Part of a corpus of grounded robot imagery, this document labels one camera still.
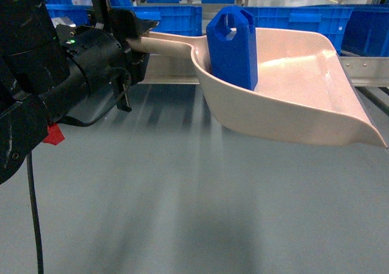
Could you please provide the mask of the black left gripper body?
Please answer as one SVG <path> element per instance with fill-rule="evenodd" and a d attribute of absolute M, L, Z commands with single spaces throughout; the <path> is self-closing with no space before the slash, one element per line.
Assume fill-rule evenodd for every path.
<path fill-rule="evenodd" d="M 56 111 L 70 112 L 109 83 L 113 85 L 114 106 L 130 112 L 128 89 L 130 74 L 126 53 L 127 40 L 117 40 L 112 31 L 91 26 L 56 27 L 62 53 L 69 65 L 69 76 L 56 86 Z"/>

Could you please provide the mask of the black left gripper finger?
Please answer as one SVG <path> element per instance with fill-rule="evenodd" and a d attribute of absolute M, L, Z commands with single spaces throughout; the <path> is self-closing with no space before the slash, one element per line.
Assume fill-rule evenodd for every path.
<path fill-rule="evenodd" d="M 159 21 L 138 18 L 132 10 L 111 9 L 112 34 L 117 40 L 138 39 L 158 24 Z"/>
<path fill-rule="evenodd" d="M 125 51 L 126 68 L 130 74 L 130 85 L 135 85 L 144 80 L 149 62 L 149 54 L 132 49 Z"/>

